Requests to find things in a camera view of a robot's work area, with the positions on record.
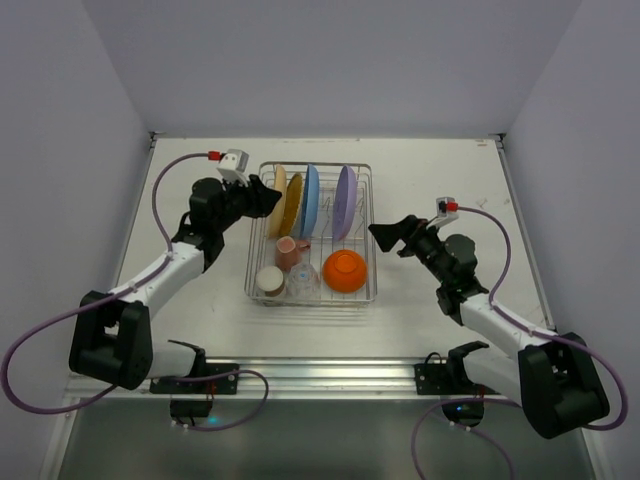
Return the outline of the green woven pattern plate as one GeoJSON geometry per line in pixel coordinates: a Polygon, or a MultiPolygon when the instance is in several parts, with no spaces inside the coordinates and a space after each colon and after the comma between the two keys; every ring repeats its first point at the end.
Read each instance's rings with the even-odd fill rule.
{"type": "Polygon", "coordinates": [[[296,224],[303,196],[304,180],[300,173],[293,175],[287,185],[283,219],[279,229],[281,237],[291,234],[296,224]]]}

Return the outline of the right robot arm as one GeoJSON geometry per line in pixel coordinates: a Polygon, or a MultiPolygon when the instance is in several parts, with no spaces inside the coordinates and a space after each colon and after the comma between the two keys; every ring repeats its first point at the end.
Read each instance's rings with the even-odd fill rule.
{"type": "Polygon", "coordinates": [[[384,252],[402,242],[399,256],[417,258],[439,282],[442,312],[481,335],[449,351],[447,367],[455,383],[486,386],[507,397],[546,439],[609,415],[609,400],[582,338],[539,328],[493,302],[475,275],[471,238],[441,239],[438,227],[414,215],[368,229],[384,252]]]}

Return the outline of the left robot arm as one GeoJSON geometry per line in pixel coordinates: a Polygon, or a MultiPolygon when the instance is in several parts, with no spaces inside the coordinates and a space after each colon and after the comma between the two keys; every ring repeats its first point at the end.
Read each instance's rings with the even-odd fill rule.
{"type": "Polygon", "coordinates": [[[203,349],[180,341],[154,342],[151,322],[213,265],[227,229],[243,217],[269,216],[281,198],[256,175],[245,183],[196,181],[167,250],[128,283],[83,297],[69,354],[71,371],[128,390],[147,379],[182,380],[200,373],[203,349]]]}

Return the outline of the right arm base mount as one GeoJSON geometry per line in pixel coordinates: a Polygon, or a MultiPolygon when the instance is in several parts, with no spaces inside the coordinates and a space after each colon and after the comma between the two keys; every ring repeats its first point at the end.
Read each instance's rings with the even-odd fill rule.
{"type": "MultiPolygon", "coordinates": [[[[467,395],[482,398],[488,389],[468,378],[463,372],[463,360],[470,353],[488,347],[484,342],[474,341],[453,348],[447,356],[438,352],[429,353],[422,362],[413,366],[416,393],[422,396],[467,395]]],[[[448,421],[473,428],[481,423],[485,408],[481,402],[463,401],[444,405],[441,411],[448,421]]]]}

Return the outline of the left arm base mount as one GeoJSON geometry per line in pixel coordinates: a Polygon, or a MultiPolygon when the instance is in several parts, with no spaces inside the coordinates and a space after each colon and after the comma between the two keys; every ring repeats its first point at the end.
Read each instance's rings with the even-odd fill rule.
{"type": "Polygon", "coordinates": [[[161,378],[150,383],[150,393],[169,395],[169,414],[175,421],[194,425],[209,416],[216,396],[237,393],[239,364],[208,363],[182,379],[161,378]]]}

